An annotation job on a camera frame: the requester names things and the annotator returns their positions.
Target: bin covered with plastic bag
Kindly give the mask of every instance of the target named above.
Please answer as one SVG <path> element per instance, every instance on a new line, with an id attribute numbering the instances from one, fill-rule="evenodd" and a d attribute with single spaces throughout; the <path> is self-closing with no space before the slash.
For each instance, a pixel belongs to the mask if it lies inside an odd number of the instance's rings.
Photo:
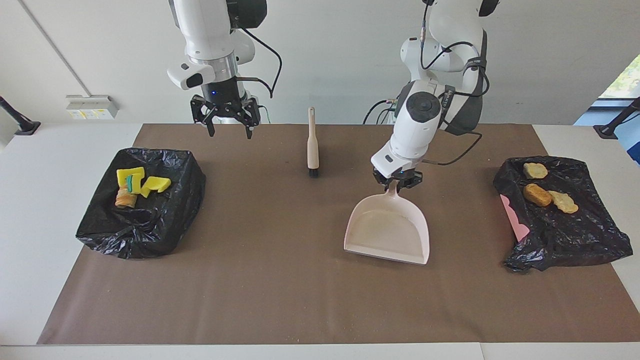
<path id="1" fill-rule="evenodd" d="M 525 163 L 543 164 L 548 175 L 528 179 Z M 525 200 L 523 188 L 531 183 L 568 194 L 578 211 L 567 214 L 553 204 L 539 207 Z M 516 234 L 513 252 L 504 261 L 514 271 L 599 265 L 633 254 L 629 237 L 607 212 L 582 161 L 553 156 L 507 159 L 493 185 Z"/>
<path id="2" fill-rule="evenodd" d="M 171 179 L 171 186 L 147 198 L 139 195 L 135 208 L 116 207 L 116 171 L 136 167 Z M 76 238 L 92 250 L 123 259 L 169 254 L 200 210 L 205 179 L 190 151 L 120 150 L 98 184 Z"/>

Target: tabletop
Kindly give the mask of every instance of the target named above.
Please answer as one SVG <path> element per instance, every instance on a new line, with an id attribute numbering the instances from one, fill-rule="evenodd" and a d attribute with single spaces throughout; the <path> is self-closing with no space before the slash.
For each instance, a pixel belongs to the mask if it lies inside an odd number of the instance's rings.
<path id="1" fill-rule="evenodd" d="M 16 137 L 0 154 L 0 358 L 96 359 L 353 357 L 421 359 L 636 358 L 638 343 L 395 345 L 154 345 L 32 347 L 36 343 L 76 257 L 78 241 L 54 241 L 74 233 L 104 169 L 114 153 L 130 147 L 140 124 L 45 124 L 35 136 Z M 601 140 L 590 127 L 535 126 L 547 152 L 585 161 L 598 192 L 618 227 L 640 245 L 634 221 L 640 195 L 637 165 L 617 142 Z M 640 304 L 640 260 L 613 263 L 636 307 Z"/>

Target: pink dustpan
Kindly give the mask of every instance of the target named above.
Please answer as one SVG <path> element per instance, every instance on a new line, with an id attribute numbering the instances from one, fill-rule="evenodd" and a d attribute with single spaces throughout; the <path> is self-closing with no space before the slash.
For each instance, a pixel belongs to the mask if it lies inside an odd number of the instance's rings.
<path id="1" fill-rule="evenodd" d="M 405 263 L 429 259 L 429 230 L 420 209 L 392 184 L 382 195 L 360 201 L 351 213 L 344 250 Z"/>

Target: black round joint cap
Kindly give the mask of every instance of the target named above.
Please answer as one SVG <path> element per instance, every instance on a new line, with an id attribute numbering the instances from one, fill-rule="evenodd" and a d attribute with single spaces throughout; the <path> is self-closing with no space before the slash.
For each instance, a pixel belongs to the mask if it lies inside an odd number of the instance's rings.
<path id="1" fill-rule="evenodd" d="M 417 92 L 406 100 L 406 109 L 414 121 L 427 122 L 440 113 L 440 101 L 428 92 Z"/>

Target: brown table mat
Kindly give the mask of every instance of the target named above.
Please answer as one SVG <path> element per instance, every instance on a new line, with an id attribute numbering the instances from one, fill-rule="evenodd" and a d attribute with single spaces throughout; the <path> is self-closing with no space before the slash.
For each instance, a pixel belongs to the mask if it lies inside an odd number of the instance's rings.
<path id="1" fill-rule="evenodd" d="M 144 125 L 135 146 L 188 149 L 207 174 L 202 210 L 176 251 L 122 260 L 84 248 L 39 344 L 296 344 L 640 341 L 640 315 L 611 265 L 527 275 L 501 265 L 514 235 L 493 176 L 546 154 L 531 126 L 482 125 L 448 167 L 421 166 L 402 195 L 424 212 L 426 266 L 344 252 L 358 201 L 381 193 L 369 158 L 390 126 Z M 438 133 L 449 160 L 472 136 Z"/>

